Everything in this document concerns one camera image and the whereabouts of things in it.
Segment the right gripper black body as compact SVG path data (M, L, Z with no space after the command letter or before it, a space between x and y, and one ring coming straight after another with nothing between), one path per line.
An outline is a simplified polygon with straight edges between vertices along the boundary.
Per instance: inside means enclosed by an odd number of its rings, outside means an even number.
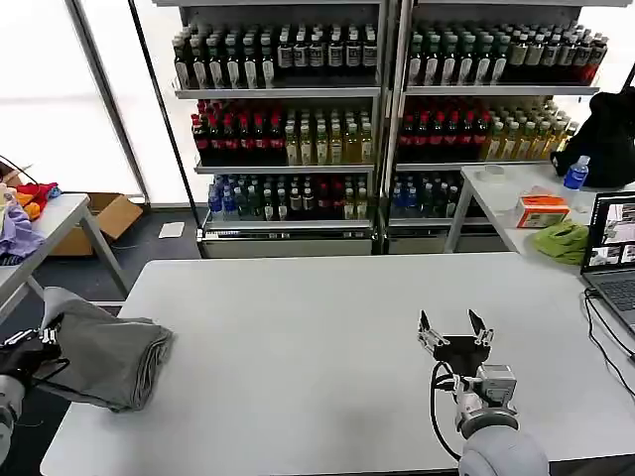
M478 343L474 336L448 336L443 344L435 346L433 356L447 363L454 373L476 373L490 351L488 343Z

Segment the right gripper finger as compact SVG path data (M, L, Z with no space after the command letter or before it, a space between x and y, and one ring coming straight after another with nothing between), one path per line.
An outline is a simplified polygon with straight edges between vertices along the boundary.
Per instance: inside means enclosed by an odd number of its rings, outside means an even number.
M428 316L423 309L418 323L418 340L431 354L442 347L449 346L449 341L431 327Z
M475 334L475 344L490 345L494 336L493 329L488 328L484 320L472 309L468 311L468 317Z

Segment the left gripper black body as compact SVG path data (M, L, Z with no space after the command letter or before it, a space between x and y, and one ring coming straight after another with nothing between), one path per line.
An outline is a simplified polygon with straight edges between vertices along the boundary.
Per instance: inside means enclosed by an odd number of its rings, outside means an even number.
M20 383L30 383L33 376L46 362L61 355L57 344L41 340L25 340L1 346L1 375L15 378Z

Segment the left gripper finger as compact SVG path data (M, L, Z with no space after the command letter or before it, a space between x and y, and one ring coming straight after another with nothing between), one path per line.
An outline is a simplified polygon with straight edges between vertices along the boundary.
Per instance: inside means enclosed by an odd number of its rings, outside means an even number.
M40 328L40 340L44 344L57 344L57 332L64 320L64 313L61 312L52 318L43 320Z
M2 344L2 347L15 347L25 341L29 341L35 337L39 336L39 331L37 329L26 329L22 331L18 331L11 337L7 338Z

